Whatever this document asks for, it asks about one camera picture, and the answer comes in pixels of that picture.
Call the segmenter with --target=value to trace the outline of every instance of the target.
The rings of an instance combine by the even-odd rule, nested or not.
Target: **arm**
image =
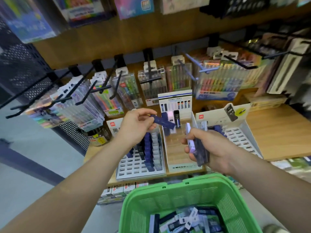
[[[156,114],[138,109],[126,114],[117,137],[91,160],[10,221],[6,232],[81,232],[121,158],[155,128]]]
[[[194,137],[211,152],[210,168],[238,180],[291,233],[309,231],[310,183],[236,146],[218,132],[191,129],[187,138]]]

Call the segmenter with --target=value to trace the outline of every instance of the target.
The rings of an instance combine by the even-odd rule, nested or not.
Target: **floor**
[[[83,156],[50,129],[26,116],[9,120],[13,101],[0,110],[0,138],[11,141],[11,148],[22,155],[67,177],[83,163]],[[52,186],[20,171],[0,164],[0,229],[17,214],[37,200]],[[280,223],[246,190],[241,190],[260,227]],[[83,229],[83,233],[114,233],[118,230],[122,204],[96,206]]]

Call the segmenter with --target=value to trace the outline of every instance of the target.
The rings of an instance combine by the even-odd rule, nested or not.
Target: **right hand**
[[[187,145],[187,139],[193,140],[198,138],[202,141],[205,149],[210,152],[210,162],[207,164],[212,170],[231,175],[234,172],[232,166],[233,156],[244,150],[233,142],[229,141],[219,132],[208,130],[203,131],[197,128],[192,128],[186,138],[181,140],[181,143]],[[189,147],[185,147],[185,152],[189,153]],[[189,158],[192,161],[196,161],[196,158],[192,153],[189,154]]]

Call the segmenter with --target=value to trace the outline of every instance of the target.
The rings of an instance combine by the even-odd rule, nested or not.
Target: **metal mesh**
[[[19,93],[52,71],[36,48],[32,44],[23,44],[1,18],[0,47],[3,50],[3,53],[0,54],[0,86],[11,95]],[[28,103],[50,83],[49,78],[41,81],[23,96],[18,97],[18,100],[21,103]],[[73,139],[83,149],[87,150],[89,141],[82,134],[76,132],[77,125],[67,122],[60,125],[60,128],[71,138],[66,140],[72,141]]]

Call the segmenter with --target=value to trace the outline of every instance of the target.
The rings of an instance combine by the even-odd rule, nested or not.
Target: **plastic shopping basket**
[[[123,203],[119,233],[147,233],[151,214],[163,217],[191,205],[216,206],[228,233],[262,232],[236,186],[221,174],[209,174],[133,190]]]

